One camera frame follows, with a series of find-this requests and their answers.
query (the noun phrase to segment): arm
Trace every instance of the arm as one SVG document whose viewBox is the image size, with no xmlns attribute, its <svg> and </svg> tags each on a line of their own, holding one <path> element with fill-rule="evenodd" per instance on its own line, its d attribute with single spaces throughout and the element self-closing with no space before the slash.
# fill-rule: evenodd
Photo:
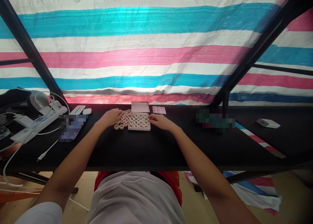
<svg viewBox="0 0 313 224">
<path fill-rule="evenodd" d="M 102 132 L 122 117 L 118 108 L 107 111 L 86 136 L 75 146 L 55 170 L 32 206 L 43 202 L 54 202 L 64 211 L 69 195 L 85 171 L 91 153 Z"/>
<path fill-rule="evenodd" d="M 149 118 L 150 123 L 173 134 L 192 174 L 207 195 L 220 223 L 259 223 L 223 174 L 180 127 L 163 115 L 151 114 Z"/>
</svg>

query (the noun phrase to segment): smartphone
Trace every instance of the smartphone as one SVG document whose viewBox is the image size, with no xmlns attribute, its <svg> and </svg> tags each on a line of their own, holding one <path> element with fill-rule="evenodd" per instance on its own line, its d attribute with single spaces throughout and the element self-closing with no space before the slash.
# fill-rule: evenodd
<svg viewBox="0 0 313 224">
<path fill-rule="evenodd" d="M 59 119 L 59 142 L 72 142 L 87 121 L 88 115 L 59 115 Z"/>
</svg>

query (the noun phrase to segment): power strip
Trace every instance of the power strip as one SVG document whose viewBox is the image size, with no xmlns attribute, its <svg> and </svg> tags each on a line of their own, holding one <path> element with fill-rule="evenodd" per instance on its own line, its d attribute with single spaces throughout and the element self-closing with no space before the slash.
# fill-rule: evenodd
<svg viewBox="0 0 313 224">
<path fill-rule="evenodd" d="M 45 127 L 47 127 L 48 125 L 50 125 L 53 121 L 55 121 L 56 119 L 59 118 L 59 114 L 64 114 L 67 112 L 67 108 L 62 106 L 59 111 L 57 111 L 55 113 L 51 113 L 49 116 L 47 116 L 44 120 L 42 120 L 43 118 L 40 118 L 38 120 L 36 120 L 31 128 L 25 128 L 23 130 L 21 130 L 20 132 L 16 133 L 15 135 L 13 135 L 10 139 L 13 140 L 16 143 L 27 143 L 28 141 L 30 141 L 32 138 L 34 138 L 36 136 L 36 133 L 39 133 L 41 130 L 43 130 Z"/>
</svg>

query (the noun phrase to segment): tile floor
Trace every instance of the tile floor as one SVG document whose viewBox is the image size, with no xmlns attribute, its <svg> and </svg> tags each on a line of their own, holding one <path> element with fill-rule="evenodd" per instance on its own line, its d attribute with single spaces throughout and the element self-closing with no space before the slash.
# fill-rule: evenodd
<svg viewBox="0 0 313 224">
<path fill-rule="evenodd" d="M 41 172 L 40 174 L 50 177 L 52 172 Z M 84 172 L 77 183 L 79 192 L 76 195 L 71 195 L 71 198 L 88 208 L 96 176 L 97 172 Z M 307 223 L 308 215 L 310 215 L 313 207 L 313 190 L 304 186 L 302 181 L 292 172 L 275 174 L 273 180 L 277 192 L 283 197 L 279 215 L 273 216 L 264 210 L 248 206 L 251 212 L 261 223 Z M 185 179 L 183 172 L 180 172 L 180 184 L 186 222 L 188 224 L 218 223 L 209 201 L 205 200 L 202 194 L 194 192 L 193 185 Z M 26 185 L 41 187 L 41 185 L 30 182 L 26 182 Z M 33 198 L 29 198 L 7 203 L 0 210 L 0 224 L 13 224 L 31 206 L 33 201 Z M 68 201 L 62 223 L 83 224 L 86 222 L 86 218 L 86 210 L 72 201 Z"/>
</svg>

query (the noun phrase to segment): red shorts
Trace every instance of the red shorts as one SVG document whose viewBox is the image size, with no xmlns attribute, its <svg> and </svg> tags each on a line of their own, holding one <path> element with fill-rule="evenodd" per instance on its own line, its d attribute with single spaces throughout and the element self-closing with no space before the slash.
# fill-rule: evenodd
<svg viewBox="0 0 313 224">
<path fill-rule="evenodd" d="M 95 182 L 95 190 L 97 190 L 100 182 L 107 177 L 111 172 L 98 172 L 98 176 L 96 178 Z M 179 175 L 178 171 L 158 171 L 158 173 L 167 181 L 167 183 L 170 185 L 170 187 L 173 189 L 176 198 L 178 200 L 178 203 L 180 206 L 182 206 L 182 192 L 179 189 Z"/>
</svg>

